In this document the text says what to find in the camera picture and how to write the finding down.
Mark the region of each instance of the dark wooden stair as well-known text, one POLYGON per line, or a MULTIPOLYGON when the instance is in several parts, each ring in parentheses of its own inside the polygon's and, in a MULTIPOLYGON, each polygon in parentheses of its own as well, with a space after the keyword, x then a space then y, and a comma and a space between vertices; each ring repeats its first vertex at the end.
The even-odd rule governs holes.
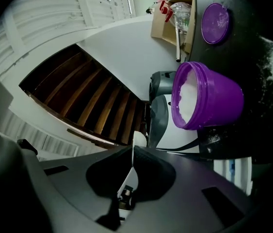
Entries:
POLYGON ((86 133, 129 145, 143 131, 145 104, 78 46, 33 70, 19 85, 48 112, 86 133))

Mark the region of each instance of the purple lid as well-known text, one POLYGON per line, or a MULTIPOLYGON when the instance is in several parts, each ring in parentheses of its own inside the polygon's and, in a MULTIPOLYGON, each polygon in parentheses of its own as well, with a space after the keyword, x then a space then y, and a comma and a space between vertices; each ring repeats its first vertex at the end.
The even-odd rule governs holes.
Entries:
POLYGON ((221 42, 228 31, 229 13, 219 3, 212 3, 202 17, 202 36, 209 44, 221 42))

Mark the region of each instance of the cardboard box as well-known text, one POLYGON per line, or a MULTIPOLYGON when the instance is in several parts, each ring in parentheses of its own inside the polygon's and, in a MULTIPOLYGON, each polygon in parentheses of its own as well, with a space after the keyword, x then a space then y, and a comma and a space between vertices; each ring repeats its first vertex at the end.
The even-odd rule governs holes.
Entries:
MULTIPOLYGON (((181 44, 181 49, 186 53, 190 53, 193 45, 195 28, 195 0, 169 0, 168 4, 173 4, 176 2, 186 2, 192 6, 187 35, 185 41, 181 44)), ((170 21, 165 22, 166 15, 160 12, 160 6, 161 3, 158 3, 155 7, 154 18, 151 27, 151 37, 163 39, 176 46, 175 27, 170 23, 170 21)))

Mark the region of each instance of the black countertop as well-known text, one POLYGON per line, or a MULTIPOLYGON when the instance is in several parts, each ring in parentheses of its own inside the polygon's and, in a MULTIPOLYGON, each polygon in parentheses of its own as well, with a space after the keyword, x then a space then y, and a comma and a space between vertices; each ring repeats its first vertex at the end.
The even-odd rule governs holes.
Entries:
POLYGON ((200 154, 208 159, 253 157, 254 163, 273 162, 273 81, 269 64, 273 44, 273 3, 269 0, 196 0, 196 24, 189 61, 204 63, 236 81, 244 93, 244 109, 232 125, 198 130, 200 154), (231 30, 219 45, 201 34, 205 9, 217 2, 228 8, 231 30))

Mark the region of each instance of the purple bucket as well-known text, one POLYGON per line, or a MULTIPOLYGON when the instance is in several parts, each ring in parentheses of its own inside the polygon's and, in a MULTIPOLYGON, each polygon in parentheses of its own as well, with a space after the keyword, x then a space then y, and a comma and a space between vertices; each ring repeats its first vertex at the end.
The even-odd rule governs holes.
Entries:
POLYGON ((209 70, 199 62, 182 63, 175 75, 172 90, 172 118, 175 125, 186 130, 198 130, 206 126, 225 125, 237 120, 243 109, 242 89, 229 78, 209 70), (197 101, 188 123, 179 113, 180 89, 194 71, 197 80, 197 101))

